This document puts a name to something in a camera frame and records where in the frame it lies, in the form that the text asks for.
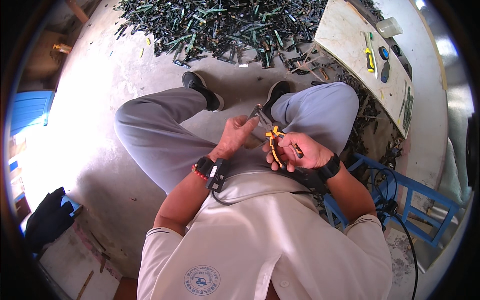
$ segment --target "shirt logo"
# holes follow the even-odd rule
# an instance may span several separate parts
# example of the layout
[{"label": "shirt logo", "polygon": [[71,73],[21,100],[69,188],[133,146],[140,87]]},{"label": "shirt logo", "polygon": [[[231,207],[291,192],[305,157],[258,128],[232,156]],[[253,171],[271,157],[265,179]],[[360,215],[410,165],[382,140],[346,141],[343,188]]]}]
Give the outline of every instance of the shirt logo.
[{"label": "shirt logo", "polygon": [[220,273],[209,265],[198,265],[188,270],[184,283],[192,294],[209,295],[220,285]]}]

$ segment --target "black shoe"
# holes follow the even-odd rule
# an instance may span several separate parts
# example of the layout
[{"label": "black shoe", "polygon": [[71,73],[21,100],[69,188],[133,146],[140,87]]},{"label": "black shoe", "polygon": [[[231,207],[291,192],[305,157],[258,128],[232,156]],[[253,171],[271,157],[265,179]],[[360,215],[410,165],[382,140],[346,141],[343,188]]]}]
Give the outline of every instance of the black shoe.
[{"label": "black shoe", "polygon": [[205,97],[207,100],[205,110],[219,112],[223,109],[225,104],[223,98],[210,91],[205,84],[205,80],[200,75],[194,72],[185,72],[181,80],[184,87],[194,89]]},{"label": "black shoe", "polygon": [[268,92],[267,102],[265,103],[262,111],[272,122],[275,122],[275,119],[272,117],[272,106],[282,95],[285,95],[286,93],[290,93],[290,85],[288,85],[288,82],[286,81],[277,82],[270,88],[270,91]]}]

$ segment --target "blue stool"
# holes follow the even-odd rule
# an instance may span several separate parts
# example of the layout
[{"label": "blue stool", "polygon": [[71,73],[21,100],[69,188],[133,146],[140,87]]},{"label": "blue stool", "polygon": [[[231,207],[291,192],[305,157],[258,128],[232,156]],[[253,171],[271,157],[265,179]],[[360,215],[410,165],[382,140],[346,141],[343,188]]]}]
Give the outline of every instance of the blue stool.
[{"label": "blue stool", "polygon": [[[450,224],[450,221],[452,220],[453,216],[455,213],[458,211],[459,207],[458,204],[455,203],[454,201],[448,199],[447,197],[443,196],[439,192],[411,179],[408,178],[398,172],[393,171],[390,168],[385,167],[384,165],[380,164],[377,161],[374,161],[373,159],[370,159],[368,157],[365,157],[361,154],[355,153],[354,156],[358,158],[358,161],[353,164],[351,167],[348,168],[349,172],[352,172],[362,164],[367,164],[370,169],[370,179],[372,182],[372,185],[374,185],[374,169],[377,169],[379,172],[382,172],[386,176],[386,180],[384,180],[380,186],[378,187],[378,190],[372,188],[372,198],[373,202],[378,203],[381,202],[382,199],[394,199],[396,201],[397,197],[397,190],[398,190],[398,185],[403,185],[404,187],[407,188],[407,199],[405,201],[405,208],[403,211],[403,214],[397,214],[399,217],[401,217],[402,222],[405,224],[405,227],[407,227],[408,231],[410,233],[413,233],[417,238],[425,241],[426,243],[432,245],[433,247],[436,247],[438,244],[438,240],[442,236],[442,234],[445,232],[447,229],[448,225]],[[416,191],[420,194],[423,194],[430,199],[439,202],[440,204],[445,206],[445,209],[448,210],[448,213],[443,220],[443,222],[439,222],[423,211],[411,206],[412,202],[412,195],[413,192]],[[327,217],[329,220],[330,225],[333,227],[337,226],[338,224],[341,223],[341,226],[343,229],[345,229],[346,226],[348,226],[348,220],[345,218],[343,213],[340,211],[340,208],[336,204],[336,201],[333,199],[332,196],[330,195],[325,195],[324,196],[324,205],[325,205],[325,210],[327,212]],[[432,237],[425,231],[421,230],[418,226],[414,225],[410,221],[407,220],[408,213],[412,213],[419,218],[429,222],[433,227],[437,228],[437,232],[435,235]],[[391,218],[394,222],[400,224],[400,222],[396,218]],[[386,218],[383,222],[383,225],[386,225],[389,221],[389,218]]]}]

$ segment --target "man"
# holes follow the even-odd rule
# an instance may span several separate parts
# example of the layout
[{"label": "man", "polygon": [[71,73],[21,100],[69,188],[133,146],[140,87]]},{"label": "man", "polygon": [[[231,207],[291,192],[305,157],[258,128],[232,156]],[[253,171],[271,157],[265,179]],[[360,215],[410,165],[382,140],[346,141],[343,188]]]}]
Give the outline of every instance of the man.
[{"label": "man", "polygon": [[[197,74],[186,72],[182,81],[184,88],[131,100],[116,114],[123,145],[168,194],[146,235],[137,299],[385,299],[390,252],[365,187],[337,164],[326,185],[351,225],[344,233],[331,227],[310,195],[292,193],[308,189],[279,173],[271,153],[265,158],[267,144],[242,147],[258,117],[228,119],[218,145],[182,128],[202,109],[224,105]],[[288,172],[334,161],[358,106],[354,90],[340,82],[299,93],[285,81],[272,86],[263,112],[288,124],[278,142]],[[216,196],[232,205],[216,202],[191,171],[203,156],[230,161]]]}]

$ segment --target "man's left hand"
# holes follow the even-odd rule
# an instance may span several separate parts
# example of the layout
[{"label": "man's left hand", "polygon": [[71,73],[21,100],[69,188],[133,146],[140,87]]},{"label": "man's left hand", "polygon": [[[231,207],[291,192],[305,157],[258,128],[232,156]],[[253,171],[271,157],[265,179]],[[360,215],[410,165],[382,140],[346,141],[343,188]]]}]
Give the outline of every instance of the man's left hand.
[{"label": "man's left hand", "polygon": [[247,116],[241,115],[227,120],[220,142],[207,157],[212,161],[217,158],[230,159],[233,154],[245,143],[248,135],[258,125],[259,118],[254,117],[247,121]]}]

